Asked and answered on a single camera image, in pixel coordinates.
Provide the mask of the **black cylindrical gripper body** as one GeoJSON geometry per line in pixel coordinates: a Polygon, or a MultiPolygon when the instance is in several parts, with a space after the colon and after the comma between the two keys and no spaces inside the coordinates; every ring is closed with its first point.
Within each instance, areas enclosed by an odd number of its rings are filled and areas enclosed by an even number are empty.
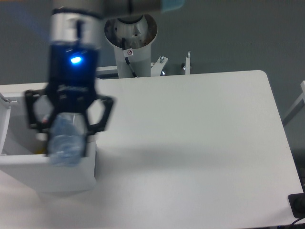
{"type": "Polygon", "coordinates": [[[54,115],[83,114],[97,99],[95,91],[99,51],[92,45],[56,42],[50,45],[48,84],[45,88],[54,115]]]}

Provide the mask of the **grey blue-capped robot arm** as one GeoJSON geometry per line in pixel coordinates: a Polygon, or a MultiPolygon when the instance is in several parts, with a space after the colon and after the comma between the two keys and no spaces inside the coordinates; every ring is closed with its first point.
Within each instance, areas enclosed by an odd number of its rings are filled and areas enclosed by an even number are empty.
{"type": "Polygon", "coordinates": [[[182,0],[55,0],[51,15],[48,84],[24,93],[30,129],[47,136],[45,154],[86,156],[88,138],[105,130],[114,98],[97,94],[96,68],[103,19],[130,17],[139,21],[147,12],[171,11],[182,0]],[[63,114],[80,114],[86,132],[56,134],[63,114]]]}

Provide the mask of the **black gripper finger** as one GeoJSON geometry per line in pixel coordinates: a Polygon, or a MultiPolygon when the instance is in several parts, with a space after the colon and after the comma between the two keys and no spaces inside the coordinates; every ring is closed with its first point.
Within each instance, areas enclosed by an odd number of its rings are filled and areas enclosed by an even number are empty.
{"type": "Polygon", "coordinates": [[[47,141],[45,155],[50,156],[51,151],[49,150],[49,146],[52,136],[51,128],[57,116],[57,102],[55,100],[55,95],[51,93],[48,88],[45,88],[39,90],[26,90],[24,96],[29,128],[37,130],[40,134],[46,135],[47,141]],[[52,109],[47,113],[46,121],[39,119],[38,113],[43,112],[44,110],[36,108],[35,105],[35,103],[42,97],[46,97],[52,107],[52,109]]]}
{"type": "Polygon", "coordinates": [[[90,138],[107,129],[114,104],[115,98],[104,94],[81,98],[81,137],[84,141],[82,157],[87,156],[90,138]]]}

